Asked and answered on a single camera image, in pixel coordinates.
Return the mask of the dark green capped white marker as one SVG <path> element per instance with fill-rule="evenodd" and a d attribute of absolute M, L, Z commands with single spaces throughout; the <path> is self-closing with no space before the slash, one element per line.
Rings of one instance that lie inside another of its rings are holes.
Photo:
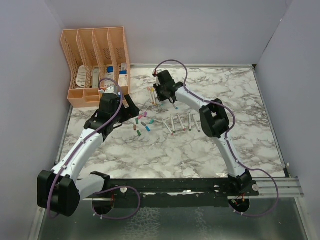
<path fill-rule="evenodd" d="M 171 121 L 172 132 L 175 134 L 176 128 L 175 128 L 174 118 L 172 115 L 170 115 L 170 121 Z"/>

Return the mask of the pink capped white marker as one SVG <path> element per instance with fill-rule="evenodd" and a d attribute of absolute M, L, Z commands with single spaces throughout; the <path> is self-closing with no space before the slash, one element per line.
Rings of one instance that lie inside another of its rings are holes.
<path fill-rule="evenodd" d="M 166 121 L 165 121 L 165 120 L 162 120 L 162 122 L 163 122 L 163 124 L 165 125 L 165 127 L 168 129 L 170 135 L 173 136 L 174 133 L 172 132 L 172 130 L 170 129 L 170 127 L 168 126 L 168 124 L 166 123 Z"/>

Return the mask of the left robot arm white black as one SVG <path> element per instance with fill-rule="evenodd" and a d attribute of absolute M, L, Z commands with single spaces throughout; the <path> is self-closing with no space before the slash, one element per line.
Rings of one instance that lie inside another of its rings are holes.
<path fill-rule="evenodd" d="M 92 172 L 78 177 L 92 154 L 116 128 L 139 115 L 140 109 L 130 95 L 104 93 L 98 110 L 85 122 L 84 129 L 70 152 L 50 171 L 42 170 L 37 177 L 37 205 L 46 209 L 47 217 L 72 216 L 81 200 L 97 195 L 106 197 L 122 189 L 110 186 L 110 176 Z"/>

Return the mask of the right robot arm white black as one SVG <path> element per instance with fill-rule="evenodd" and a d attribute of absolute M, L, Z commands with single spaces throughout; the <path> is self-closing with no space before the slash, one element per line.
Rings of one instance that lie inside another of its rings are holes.
<path fill-rule="evenodd" d="M 199 113 L 202 131 L 213 139 L 227 167 L 230 191 L 236 196 L 246 192 L 253 178 L 228 137 L 231 126 L 226 111 L 229 108 L 218 98 L 208 100 L 191 92 L 182 82 L 175 82 L 168 70 L 154 71 L 152 75 L 156 78 L 153 87 L 159 101 L 181 102 Z"/>

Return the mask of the yellow capped white marker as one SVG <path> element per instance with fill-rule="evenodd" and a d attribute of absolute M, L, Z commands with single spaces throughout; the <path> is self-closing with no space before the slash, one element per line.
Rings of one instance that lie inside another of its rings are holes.
<path fill-rule="evenodd" d="M 158 102 L 157 102 L 157 96 L 156 96 L 155 89 L 152 87 L 150 90 L 151 90 L 151 93 L 152 93 L 154 104 L 157 106 Z"/>

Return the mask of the white blue box in organizer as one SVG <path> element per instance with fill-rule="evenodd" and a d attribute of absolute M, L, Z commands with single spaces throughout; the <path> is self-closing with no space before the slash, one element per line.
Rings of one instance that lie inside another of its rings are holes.
<path fill-rule="evenodd" d="M 114 79 L 114 67 L 112 65 L 107 65 L 104 70 L 104 78 Z M 109 84 L 111 84 L 111 81 L 104 81 L 103 86 L 106 88 Z"/>

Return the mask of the white device in organizer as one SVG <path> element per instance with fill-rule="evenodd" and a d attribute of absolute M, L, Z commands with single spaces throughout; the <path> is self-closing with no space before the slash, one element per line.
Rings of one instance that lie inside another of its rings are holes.
<path fill-rule="evenodd" d="M 99 80 L 100 80 L 100 70 L 98 67 L 95 67 L 92 70 L 92 79 L 91 79 L 91 87 L 98 88 Z"/>

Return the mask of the white remote in organizer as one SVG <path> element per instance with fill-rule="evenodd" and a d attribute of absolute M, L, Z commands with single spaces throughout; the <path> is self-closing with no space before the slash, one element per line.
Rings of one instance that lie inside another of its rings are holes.
<path fill-rule="evenodd" d="M 78 68 L 75 83 L 77 88 L 84 88 L 85 83 L 86 83 L 86 78 L 87 78 L 87 71 L 84 65 L 81 65 Z"/>

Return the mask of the peach plastic desk organizer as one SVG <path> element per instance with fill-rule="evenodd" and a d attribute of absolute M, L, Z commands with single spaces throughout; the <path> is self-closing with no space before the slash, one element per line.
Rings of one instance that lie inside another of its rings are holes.
<path fill-rule="evenodd" d="M 74 108 L 97 107 L 102 94 L 98 81 L 107 75 L 119 83 L 123 93 L 131 92 L 131 63 L 125 28 L 102 27 L 64 29 L 60 38 L 71 80 L 67 99 Z"/>

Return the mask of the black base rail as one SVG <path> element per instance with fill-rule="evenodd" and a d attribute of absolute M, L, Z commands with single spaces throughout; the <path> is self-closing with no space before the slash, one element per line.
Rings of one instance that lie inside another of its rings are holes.
<path fill-rule="evenodd" d="M 115 208 L 226 208 L 228 198 L 258 196 L 254 180 L 237 187 L 229 178 L 103 178 L 102 189 L 90 197 Z"/>

